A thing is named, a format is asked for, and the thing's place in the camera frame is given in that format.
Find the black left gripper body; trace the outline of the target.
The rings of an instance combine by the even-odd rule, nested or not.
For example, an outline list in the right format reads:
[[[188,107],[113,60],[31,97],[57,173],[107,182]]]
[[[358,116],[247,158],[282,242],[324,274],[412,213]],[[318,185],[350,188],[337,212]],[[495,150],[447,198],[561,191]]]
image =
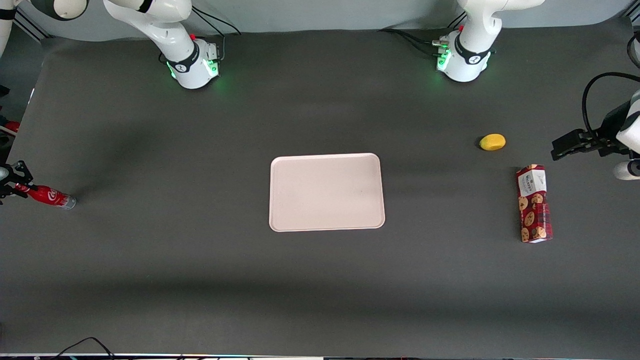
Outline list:
[[[606,114],[598,128],[598,143],[633,143],[633,101]]]

